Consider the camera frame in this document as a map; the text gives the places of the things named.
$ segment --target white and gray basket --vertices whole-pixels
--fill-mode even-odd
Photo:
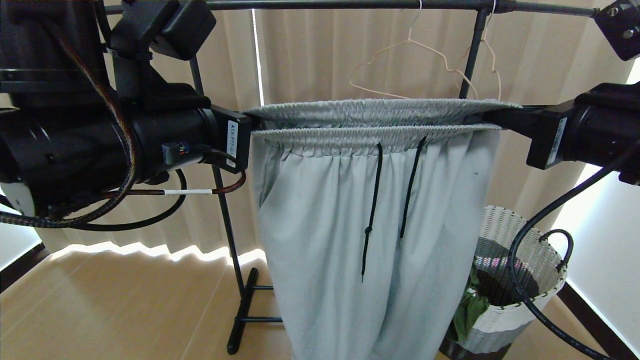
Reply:
[[[466,339],[443,340],[440,351],[449,358],[502,359],[518,335],[534,320],[527,307],[516,300],[507,269],[509,247],[525,222],[526,219],[511,210],[485,207],[476,247],[476,267],[478,292],[489,298],[490,306],[476,320]],[[519,280],[540,309],[564,286],[570,256],[568,251],[563,260],[549,245],[547,234],[531,229],[516,254]]]

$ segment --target green cloth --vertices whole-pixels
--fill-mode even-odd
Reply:
[[[489,308],[489,299],[478,293],[480,280],[477,277],[475,262],[471,266],[471,272],[467,279],[467,287],[458,304],[458,309],[453,315],[451,324],[445,337],[451,341],[463,341],[469,335],[476,320]]]

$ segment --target clothes hanger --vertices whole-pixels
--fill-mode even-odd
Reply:
[[[477,98],[478,98],[478,92],[477,92],[477,90],[476,90],[476,87],[473,85],[473,83],[471,83],[471,80],[469,80],[469,78],[467,78],[467,77],[465,76],[465,74],[464,74],[462,71],[458,70],[457,68],[456,68],[456,69],[450,69],[450,68],[449,68],[449,63],[448,63],[448,61],[447,61],[447,57],[446,57],[443,53],[441,53],[440,51],[437,51],[436,49],[433,49],[433,48],[432,48],[432,47],[430,47],[430,46],[427,46],[427,45],[424,45],[424,44],[422,44],[422,43],[420,43],[420,42],[417,42],[417,41],[415,41],[414,39],[412,39],[412,38],[411,38],[411,34],[412,34],[412,31],[413,31],[413,25],[415,24],[415,21],[416,21],[416,20],[418,19],[418,17],[420,16],[420,13],[421,13],[421,10],[422,10],[422,0],[419,0],[419,1],[420,1],[420,8],[418,9],[418,14],[416,14],[416,16],[413,18],[413,20],[412,20],[412,22],[411,22],[411,27],[409,28],[409,35],[407,36],[407,39],[406,39],[406,40],[403,40],[403,41],[401,41],[401,42],[398,42],[398,43],[396,43],[396,44],[393,44],[393,45],[391,45],[391,46],[389,46],[389,47],[386,47],[386,48],[384,48],[384,49],[382,49],[382,50],[380,50],[380,51],[378,51],[378,52],[373,56],[373,58],[371,59],[371,61],[363,61],[363,62],[362,62],[362,63],[360,63],[358,66],[356,66],[356,67],[351,71],[351,74],[349,75],[349,84],[350,84],[351,86],[355,87],[355,88],[358,88],[358,89],[361,89],[361,90],[364,90],[364,91],[367,91],[367,92],[372,92],[372,93],[374,93],[374,94],[378,94],[378,95],[386,95],[386,96],[391,96],[391,97],[395,97],[395,98],[398,98],[398,99],[410,99],[409,97],[405,97],[405,96],[401,96],[401,95],[396,95],[396,94],[390,94],[390,93],[387,93],[387,92],[380,92],[380,91],[376,91],[376,90],[373,90],[373,89],[370,89],[370,88],[366,88],[366,87],[363,87],[363,86],[360,86],[360,85],[356,85],[356,84],[354,84],[354,83],[353,83],[353,74],[355,74],[355,73],[356,73],[356,71],[358,71],[358,70],[359,70],[361,67],[363,67],[365,64],[367,64],[367,65],[372,65],[372,64],[376,61],[376,58],[377,58],[380,54],[385,53],[385,52],[387,52],[387,51],[389,51],[389,50],[393,49],[394,47],[397,47],[397,46],[400,46],[400,45],[403,45],[403,44],[413,44],[413,45],[419,46],[420,48],[426,49],[426,50],[428,50],[428,51],[431,51],[432,53],[435,53],[435,54],[439,55],[439,57],[441,57],[441,58],[444,60],[444,67],[445,67],[445,69],[447,69],[447,72],[454,72],[454,73],[457,73],[457,74],[462,75],[462,77],[464,78],[464,80],[465,80],[467,83],[469,83],[469,87],[471,88],[471,90],[473,90],[474,94],[476,95],[476,99],[477,99]]]
[[[489,14],[489,18],[486,20],[486,26],[484,27],[483,34],[482,34],[482,37],[480,39],[480,44],[484,43],[486,45],[486,48],[489,49],[489,52],[491,52],[491,56],[493,58],[492,63],[491,63],[491,73],[495,74],[495,76],[497,78],[497,81],[498,81],[498,101],[500,101],[502,99],[502,80],[500,78],[500,72],[495,68],[495,52],[491,48],[491,45],[489,45],[489,41],[487,41],[487,39],[486,39],[486,33],[487,33],[487,30],[489,29],[489,24],[491,23],[491,17],[493,16],[493,13],[495,12],[495,7],[496,7],[497,3],[498,3],[498,0],[493,0],[493,9],[491,10],[491,14]],[[467,50],[462,55],[460,60],[458,60],[458,64],[456,65],[456,69],[460,68],[460,65],[462,64],[462,60],[469,54],[470,50],[471,50],[471,46],[469,46],[467,48]],[[456,79],[456,75],[457,74],[458,73],[455,73],[453,75],[453,82],[456,85],[456,88],[458,88],[458,90],[460,90],[460,86],[458,85],[458,80]]]

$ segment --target white label sticker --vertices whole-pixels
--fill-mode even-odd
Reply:
[[[558,124],[558,130],[556,131],[556,138],[554,139],[554,144],[551,147],[551,153],[549,154],[549,159],[547,160],[547,166],[553,164],[556,161],[556,156],[558,155],[558,149],[560,149],[560,140],[562,140],[562,134],[564,133],[564,126],[566,125],[566,117],[560,120]]]
[[[227,154],[235,158],[238,148],[238,123],[229,120],[227,126]],[[230,167],[236,167],[236,163],[231,160],[227,160],[227,165]]]

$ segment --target beige curtain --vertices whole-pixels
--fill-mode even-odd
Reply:
[[[107,1],[118,4],[119,0]],[[218,21],[206,43],[198,53],[200,72],[206,96],[218,105],[231,110],[243,110],[258,106],[259,90],[257,82],[255,47],[251,11],[214,12]],[[110,16],[115,25],[120,16]],[[107,59],[110,80],[113,83],[111,61]],[[169,82],[193,84],[189,63],[155,54],[153,66]],[[184,168],[190,188],[214,187],[213,174],[208,165],[190,165]],[[237,176],[224,174],[225,184],[236,181]],[[138,185],[138,188],[153,188]],[[179,188],[175,176],[169,183],[158,188]],[[228,194],[227,200],[234,225],[237,246],[246,252],[257,246],[257,234],[252,213],[250,184]],[[96,224],[121,224],[152,217],[169,208],[176,197],[129,197]],[[191,195],[176,214],[162,222],[133,231],[117,233],[94,233],[73,229],[39,229],[38,233],[50,251],[62,249],[69,244],[91,245],[112,241],[117,245],[127,245],[137,241],[148,247],[167,244],[169,251],[175,252],[191,245],[206,253],[227,246],[218,197],[211,195]]]
[[[608,0],[549,1],[604,7]],[[406,39],[418,10],[257,11],[260,62],[267,103],[379,97],[349,85],[351,71],[375,53]],[[443,52],[455,67],[471,41],[476,12],[423,10],[412,38]],[[619,60],[591,19],[507,13],[493,16],[487,40],[497,56],[502,100],[557,104],[602,82],[624,83],[631,62]],[[492,57],[482,45],[472,78],[479,96],[497,97]],[[460,63],[464,69],[465,62]],[[357,85],[406,97],[457,97],[453,75],[437,55],[401,45],[353,76]],[[487,203],[530,217],[572,187],[583,164],[542,171],[525,164],[529,142],[501,134]],[[541,229],[553,224],[549,216]]]

